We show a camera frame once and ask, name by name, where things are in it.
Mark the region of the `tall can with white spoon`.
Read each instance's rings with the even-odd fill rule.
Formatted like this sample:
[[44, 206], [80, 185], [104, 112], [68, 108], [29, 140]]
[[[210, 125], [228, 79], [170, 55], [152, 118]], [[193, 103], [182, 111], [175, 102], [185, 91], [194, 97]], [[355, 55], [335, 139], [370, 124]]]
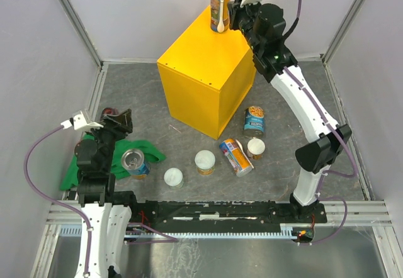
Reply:
[[223, 33], [229, 27], [228, 3], [230, 0], [210, 0], [210, 28]]

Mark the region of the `blue yellow can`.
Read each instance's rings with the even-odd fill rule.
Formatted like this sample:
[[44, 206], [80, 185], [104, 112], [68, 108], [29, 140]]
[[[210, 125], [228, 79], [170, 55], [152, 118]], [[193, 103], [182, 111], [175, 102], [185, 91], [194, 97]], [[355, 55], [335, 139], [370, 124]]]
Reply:
[[237, 140], [228, 138], [219, 145], [219, 148], [230, 162], [236, 176], [243, 177], [253, 170], [253, 165]]

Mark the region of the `small can white lid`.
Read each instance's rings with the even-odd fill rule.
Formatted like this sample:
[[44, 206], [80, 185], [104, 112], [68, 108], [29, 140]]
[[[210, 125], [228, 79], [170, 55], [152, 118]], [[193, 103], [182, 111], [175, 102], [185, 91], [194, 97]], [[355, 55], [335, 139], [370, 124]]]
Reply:
[[252, 138], [247, 143], [247, 156], [254, 160], [260, 159], [263, 156], [265, 148], [264, 141], [259, 138]]

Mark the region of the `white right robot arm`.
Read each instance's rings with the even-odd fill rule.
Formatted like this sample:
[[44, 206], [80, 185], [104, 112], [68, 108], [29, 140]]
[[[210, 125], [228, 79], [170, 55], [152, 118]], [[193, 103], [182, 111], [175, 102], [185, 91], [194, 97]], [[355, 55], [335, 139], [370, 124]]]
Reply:
[[240, 31], [253, 52], [256, 70], [287, 102], [300, 123], [307, 144], [295, 152], [300, 165], [297, 186], [290, 196], [289, 215], [297, 222], [311, 216], [319, 203], [320, 188], [331, 165], [347, 150], [352, 135], [349, 125], [340, 125], [309, 87], [302, 69], [285, 40], [283, 10], [274, 4], [228, 3], [229, 28]]

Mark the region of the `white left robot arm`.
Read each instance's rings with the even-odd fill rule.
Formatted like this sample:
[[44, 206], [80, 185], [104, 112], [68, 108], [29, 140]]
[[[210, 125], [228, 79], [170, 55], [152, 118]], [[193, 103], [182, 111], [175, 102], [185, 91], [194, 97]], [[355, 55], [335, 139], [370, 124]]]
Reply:
[[76, 277], [121, 277], [123, 239], [139, 205], [132, 191], [115, 192], [112, 164], [117, 141], [133, 131], [132, 111], [104, 111], [99, 122], [86, 123], [84, 130], [92, 138], [74, 149], [78, 203], [85, 216]]

